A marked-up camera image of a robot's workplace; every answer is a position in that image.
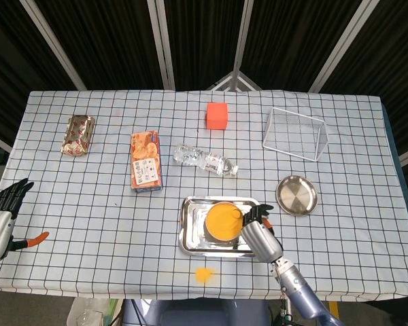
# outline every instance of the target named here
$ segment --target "snack box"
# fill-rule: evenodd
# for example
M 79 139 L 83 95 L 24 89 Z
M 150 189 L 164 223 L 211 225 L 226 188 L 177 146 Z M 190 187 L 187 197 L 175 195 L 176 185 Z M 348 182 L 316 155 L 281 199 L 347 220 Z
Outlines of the snack box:
M 161 190 L 160 141 L 157 131 L 131 135 L 131 187 L 136 192 Z

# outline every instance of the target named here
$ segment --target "plastic water bottle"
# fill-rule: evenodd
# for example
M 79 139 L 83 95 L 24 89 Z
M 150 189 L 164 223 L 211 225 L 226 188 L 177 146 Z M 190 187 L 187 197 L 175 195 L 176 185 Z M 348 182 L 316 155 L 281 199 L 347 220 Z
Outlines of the plastic water bottle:
M 217 175 L 236 175 L 237 165 L 218 154 L 202 151 L 199 148 L 178 145 L 174 151 L 174 160 L 186 165 L 195 165 Z

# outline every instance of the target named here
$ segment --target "red block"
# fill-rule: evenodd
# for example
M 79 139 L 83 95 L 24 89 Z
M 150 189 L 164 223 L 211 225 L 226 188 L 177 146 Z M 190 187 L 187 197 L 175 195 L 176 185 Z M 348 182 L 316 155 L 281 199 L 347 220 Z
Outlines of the red block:
M 207 104 L 207 129 L 225 130 L 228 123 L 228 105 L 226 103 Z

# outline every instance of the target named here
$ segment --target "foil wrapper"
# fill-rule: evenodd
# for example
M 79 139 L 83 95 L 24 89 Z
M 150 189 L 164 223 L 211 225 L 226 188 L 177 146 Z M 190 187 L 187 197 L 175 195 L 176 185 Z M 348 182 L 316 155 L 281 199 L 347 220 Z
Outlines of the foil wrapper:
M 95 119 L 87 115 L 73 115 L 69 118 L 61 152 L 70 156 L 88 153 L 94 125 Z

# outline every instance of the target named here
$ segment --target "grid pattern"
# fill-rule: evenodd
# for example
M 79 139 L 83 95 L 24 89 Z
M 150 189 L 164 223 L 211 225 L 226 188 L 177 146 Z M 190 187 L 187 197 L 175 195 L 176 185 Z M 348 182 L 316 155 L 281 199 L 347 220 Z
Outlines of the grid pattern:
M 228 103 L 225 131 L 207 130 L 208 102 Z M 262 149 L 272 106 L 323 117 L 329 145 L 319 162 Z M 90 153 L 59 149 L 73 114 L 96 119 Z M 131 189 L 130 134 L 158 130 L 164 188 Z M 223 153 L 237 178 L 180 166 L 180 143 Z M 320 203 L 292 217 L 275 202 L 288 175 L 304 175 Z M 109 91 L 32 92 L 0 189 L 35 182 L 14 235 L 50 236 L 10 253 L 0 289 L 50 295 L 278 298 L 266 264 L 253 259 L 191 257 L 177 245 L 187 196 L 242 196 L 272 204 L 270 220 L 285 256 L 326 300 L 382 300 L 408 295 L 408 215 L 384 129 L 371 96 L 261 91 L 248 93 Z M 205 286 L 197 268 L 214 270 Z

